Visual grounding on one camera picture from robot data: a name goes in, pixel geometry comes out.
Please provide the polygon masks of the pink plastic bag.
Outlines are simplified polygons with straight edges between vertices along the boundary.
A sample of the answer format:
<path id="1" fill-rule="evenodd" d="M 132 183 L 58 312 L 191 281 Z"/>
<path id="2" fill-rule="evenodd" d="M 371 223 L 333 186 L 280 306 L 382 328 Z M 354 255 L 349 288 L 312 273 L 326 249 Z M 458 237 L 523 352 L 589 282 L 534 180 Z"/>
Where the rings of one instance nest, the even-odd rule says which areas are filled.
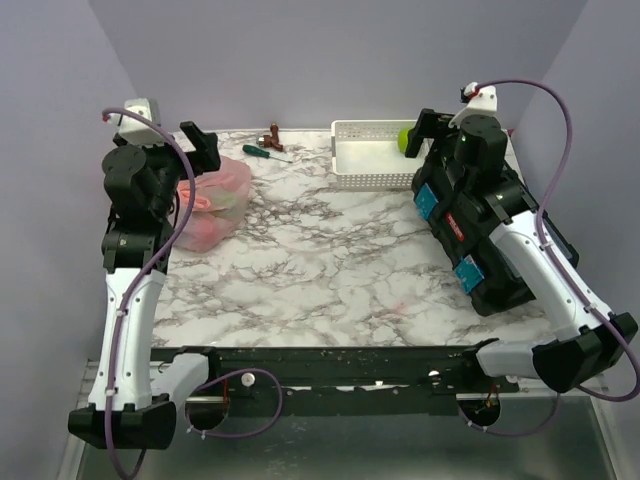
<path id="1" fill-rule="evenodd" d="M 229 236 L 245 217 L 251 180 L 247 164 L 225 156 L 218 171 L 197 176 L 192 213 L 174 246 L 204 253 Z"/>

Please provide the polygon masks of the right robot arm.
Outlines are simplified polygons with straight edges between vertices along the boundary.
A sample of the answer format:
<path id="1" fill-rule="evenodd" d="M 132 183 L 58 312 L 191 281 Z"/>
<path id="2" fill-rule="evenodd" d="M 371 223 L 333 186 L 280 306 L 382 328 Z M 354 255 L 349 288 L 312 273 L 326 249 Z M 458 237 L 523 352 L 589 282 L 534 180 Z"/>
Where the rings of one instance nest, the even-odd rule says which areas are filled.
<path id="1" fill-rule="evenodd" d="M 638 325 L 579 276 L 576 252 L 507 163 L 497 119 L 474 114 L 455 124 L 424 109 L 407 138 L 408 158 L 431 142 L 412 180 L 414 202 L 475 311 L 489 316 L 537 300 L 551 325 L 548 339 L 472 347 L 462 384 L 480 392 L 496 377 L 519 376 L 564 393 L 614 366 Z"/>

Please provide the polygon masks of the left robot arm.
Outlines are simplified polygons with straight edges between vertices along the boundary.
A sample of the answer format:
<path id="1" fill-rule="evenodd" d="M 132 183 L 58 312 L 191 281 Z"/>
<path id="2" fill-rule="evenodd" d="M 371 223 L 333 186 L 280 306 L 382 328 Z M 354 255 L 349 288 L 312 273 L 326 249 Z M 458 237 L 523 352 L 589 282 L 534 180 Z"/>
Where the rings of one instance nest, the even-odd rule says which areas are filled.
<path id="1" fill-rule="evenodd" d="M 69 432 L 106 449 L 164 450 L 173 440 L 177 410 L 191 390 L 214 393 L 222 372 L 212 357 L 183 348 L 170 357 L 168 379 L 151 379 L 152 331 L 175 232 L 170 210 L 186 165 L 195 175 L 221 166 L 218 139 L 186 121 L 192 143 L 184 156 L 167 144 L 136 146 L 117 135 L 102 161 L 111 202 L 101 252 L 107 313 L 98 373 L 88 404 L 70 412 Z"/>

